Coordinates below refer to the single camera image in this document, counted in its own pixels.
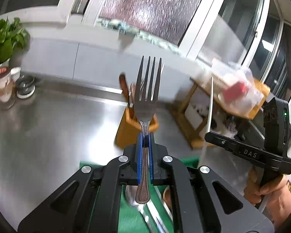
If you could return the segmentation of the wooden utensil holder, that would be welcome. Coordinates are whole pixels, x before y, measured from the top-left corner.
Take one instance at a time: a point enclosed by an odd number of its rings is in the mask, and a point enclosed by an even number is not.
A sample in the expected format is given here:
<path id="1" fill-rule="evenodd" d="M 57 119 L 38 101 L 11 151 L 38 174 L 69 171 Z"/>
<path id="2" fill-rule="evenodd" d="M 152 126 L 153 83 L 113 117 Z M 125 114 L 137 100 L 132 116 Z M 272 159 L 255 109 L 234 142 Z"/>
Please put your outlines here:
<path id="1" fill-rule="evenodd" d="M 133 108 L 126 107 L 115 136 L 115 144 L 122 149 L 135 144 L 140 132 L 141 125 L 134 114 Z"/>

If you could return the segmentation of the small wooden spoon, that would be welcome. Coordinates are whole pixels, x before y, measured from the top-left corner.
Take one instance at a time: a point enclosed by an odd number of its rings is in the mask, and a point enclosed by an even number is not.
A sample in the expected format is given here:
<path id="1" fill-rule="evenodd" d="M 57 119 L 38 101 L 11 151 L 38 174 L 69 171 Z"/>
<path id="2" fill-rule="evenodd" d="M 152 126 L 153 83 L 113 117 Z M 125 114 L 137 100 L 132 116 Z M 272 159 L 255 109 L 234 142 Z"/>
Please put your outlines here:
<path id="1" fill-rule="evenodd" d="M 170 194 L 169 186 L 167 186 L 163 192 L 163 201 L 166 203 L 168 209 L 172 211 L 172 202 L 171 202 L 171 194 Z"/>

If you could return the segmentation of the wooden utensil in holder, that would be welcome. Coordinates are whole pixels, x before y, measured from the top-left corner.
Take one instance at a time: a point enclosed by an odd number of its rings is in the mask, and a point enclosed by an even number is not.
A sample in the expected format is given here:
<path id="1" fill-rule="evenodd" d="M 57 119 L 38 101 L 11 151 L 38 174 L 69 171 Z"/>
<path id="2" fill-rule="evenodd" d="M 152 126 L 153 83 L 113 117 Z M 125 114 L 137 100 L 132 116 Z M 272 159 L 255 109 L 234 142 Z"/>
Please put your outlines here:
<path id="1" fill-rule="evenodd" d="M 135 83 L 131 83 L 129 87 L 129 113 L 131 119 L 134 119 L 134 93 Z"/>

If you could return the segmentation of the green wooden tray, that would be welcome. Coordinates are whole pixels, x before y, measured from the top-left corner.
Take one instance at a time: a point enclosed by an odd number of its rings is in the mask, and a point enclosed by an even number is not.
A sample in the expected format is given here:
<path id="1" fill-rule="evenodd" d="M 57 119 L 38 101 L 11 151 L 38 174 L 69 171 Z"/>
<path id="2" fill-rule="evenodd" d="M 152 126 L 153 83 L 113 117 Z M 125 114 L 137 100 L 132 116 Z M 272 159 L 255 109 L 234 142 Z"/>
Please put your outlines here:
<path id="1" fill-rule="evenodd" d="M 182 158 L 180 160 L 186 166 L 189 166 L 192 168 L 197 168 L 198 163 L 199 163 L 198 157 Z M 80 162 L 79 167 L 81 168 L 85 165 L 89 165 L 93 169 L 101 167 L 101 165 L 94 165 L 94 164 L 90 164 L 86 162 Z M 174 232 L 173 222 L 170 219 L 165 208 L 163 207 L 163 204 L 161 203 L 161 198 L 166 188 L 168 188 L 168 186 L 151 186 L 150 187 L 151 200 L 153 204 L 155 205 L 168 232 Z M 158 230 L 156 229 L 156 224 L 150 215 L 150 211 L 148 207 L 145 206 L 144 212 L 145 212 L 145 215 L 149 217 L 149 222 L 151 223 L 152 227 L 154 227 L 153 232 L 158 232 Z M 131 207 L 126 201 L 125 187 L 122 188 L 122 194 L 121 194 L 118 232 L 150 232 L 141 213 L 136 208 Z"/>

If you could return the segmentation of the glass jar with label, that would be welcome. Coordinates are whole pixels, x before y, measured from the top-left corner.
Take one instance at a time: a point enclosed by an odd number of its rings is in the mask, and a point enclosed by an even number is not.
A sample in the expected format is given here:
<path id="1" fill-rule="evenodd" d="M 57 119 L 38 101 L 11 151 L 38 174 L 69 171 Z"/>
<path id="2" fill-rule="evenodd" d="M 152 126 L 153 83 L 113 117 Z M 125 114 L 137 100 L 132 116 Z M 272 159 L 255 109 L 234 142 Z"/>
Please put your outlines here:
<path id="1" fill-rule="evenodd" d="M 11 69 L 7 66 L 0 67 L 0 102 L 7 103 L 13 93 L 13 81 L 11 79 Z"/>

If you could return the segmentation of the clear plastic bag with items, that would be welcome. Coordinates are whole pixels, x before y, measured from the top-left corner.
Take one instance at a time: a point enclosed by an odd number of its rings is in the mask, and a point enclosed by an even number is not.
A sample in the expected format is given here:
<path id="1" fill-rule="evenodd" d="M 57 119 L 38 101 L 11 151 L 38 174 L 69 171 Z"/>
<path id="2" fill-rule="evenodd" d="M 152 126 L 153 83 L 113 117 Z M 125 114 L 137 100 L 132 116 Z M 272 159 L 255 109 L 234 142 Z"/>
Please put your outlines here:
<path id="1" fill-rule="evenodd" d="M 248 67 L 213 58 L 201 79 L 201 87 L 210 93 L 221 107 L 233 115 L 254 119 L 270 93 L 270 88 L 254 78 Z"/>

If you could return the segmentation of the large steel spoon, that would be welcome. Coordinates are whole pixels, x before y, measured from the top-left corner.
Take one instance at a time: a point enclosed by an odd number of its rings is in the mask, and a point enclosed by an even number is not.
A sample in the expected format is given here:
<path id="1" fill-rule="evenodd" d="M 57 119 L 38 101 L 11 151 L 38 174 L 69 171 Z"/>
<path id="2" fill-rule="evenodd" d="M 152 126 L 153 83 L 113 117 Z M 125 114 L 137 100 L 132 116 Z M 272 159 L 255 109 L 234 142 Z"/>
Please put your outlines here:
<path id="1" fill-rule="evenodd" d="M 137 192 L 137 186 L 127 185 L 125 188 L 126 201 L 131 207 L 135 208 L 139 212 L 139 214 L 141 214 L 142 220 L 146 224 L 150 232 L 158 232 L 146 203 L 140 204 L 135 201 L 136 192 Z"/>

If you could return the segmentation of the green potted plant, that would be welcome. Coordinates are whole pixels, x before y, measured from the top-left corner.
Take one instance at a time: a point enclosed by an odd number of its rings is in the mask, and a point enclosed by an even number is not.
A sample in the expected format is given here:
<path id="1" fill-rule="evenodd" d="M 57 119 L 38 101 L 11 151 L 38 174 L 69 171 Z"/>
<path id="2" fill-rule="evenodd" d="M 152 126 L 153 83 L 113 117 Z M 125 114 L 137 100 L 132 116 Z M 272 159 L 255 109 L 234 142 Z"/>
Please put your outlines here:
<path id="1" fill-rule="evenodd" d="M 0 19 L 0 65 L 9 60 L 16 50 L 25 50 L 30 41 L 29 32 L 23 27 L 20 18 L 12 22 Z"/>

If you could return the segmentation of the white cup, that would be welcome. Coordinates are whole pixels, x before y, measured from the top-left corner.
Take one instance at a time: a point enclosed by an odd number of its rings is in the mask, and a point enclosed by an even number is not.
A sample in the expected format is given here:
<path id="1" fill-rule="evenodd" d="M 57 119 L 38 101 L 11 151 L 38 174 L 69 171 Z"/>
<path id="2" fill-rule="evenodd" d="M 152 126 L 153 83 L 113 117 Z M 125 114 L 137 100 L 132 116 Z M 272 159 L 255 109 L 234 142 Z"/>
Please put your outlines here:
<path id="1" fill-rule="evenodd" d="M 20 77 L 21 67 L 13 67 L 11 68 L 11 79 L 13 82 L 16 82 Z"/>

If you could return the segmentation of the large wooden spoon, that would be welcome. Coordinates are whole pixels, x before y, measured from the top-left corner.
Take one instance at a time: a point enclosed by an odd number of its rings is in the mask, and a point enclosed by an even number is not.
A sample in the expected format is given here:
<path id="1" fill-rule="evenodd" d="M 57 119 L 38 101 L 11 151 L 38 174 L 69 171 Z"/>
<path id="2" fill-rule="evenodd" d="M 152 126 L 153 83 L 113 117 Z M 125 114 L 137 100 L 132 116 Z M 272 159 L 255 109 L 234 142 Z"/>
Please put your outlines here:
<path id="1" fill-rule="evenodd" d="M 122 94 L 123 94 L 126 102 L 128 103 L 129 117 L 133 118 L 133 101 L 132 101 L 130 89 L 129 89 L 128 84 L 126 82 L 125 73 L 121 73 L 119 75 L 119 84 L 120 84 L 120 87 L 122 89 Z"/>

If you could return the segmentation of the steel fork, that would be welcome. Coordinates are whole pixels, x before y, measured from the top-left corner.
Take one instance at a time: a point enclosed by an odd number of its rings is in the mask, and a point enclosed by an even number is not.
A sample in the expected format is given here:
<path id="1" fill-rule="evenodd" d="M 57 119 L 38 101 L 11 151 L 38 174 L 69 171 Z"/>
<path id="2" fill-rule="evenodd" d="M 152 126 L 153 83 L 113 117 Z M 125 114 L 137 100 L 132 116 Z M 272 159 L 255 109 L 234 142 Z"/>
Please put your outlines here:
<path id="1" fill-rule="evenodd" d="M 135 194 L 135 201 L 144 205 L 150 200 L 149 191 L 149 126 L 156 112 L 159 97 L 162 59 L 159 59 L 158 68 L 155 68 L 156 59 L 148 58 L 146 71 L 143 72 L 144 58 L 138 72 L 134 94 L 134 112 L 141 125 L 142 145 L 141 145 L 141 175 Z"/>

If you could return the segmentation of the white paper roll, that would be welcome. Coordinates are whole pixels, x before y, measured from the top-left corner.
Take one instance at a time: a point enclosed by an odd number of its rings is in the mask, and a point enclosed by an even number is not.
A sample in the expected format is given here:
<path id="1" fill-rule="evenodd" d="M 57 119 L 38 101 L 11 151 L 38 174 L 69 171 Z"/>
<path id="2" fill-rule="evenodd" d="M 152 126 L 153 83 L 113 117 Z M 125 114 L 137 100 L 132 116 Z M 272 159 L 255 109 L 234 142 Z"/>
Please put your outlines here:
<path id="1" fill-rule="evenodd" d="M 203 122 L 204 118 L 208 115 L 208 112 L 208 104 L 189 102 L 187 109 L 185 110 L 184 116 L 191 124 L 191 126 L 194 129 L 197 129 Z"/>

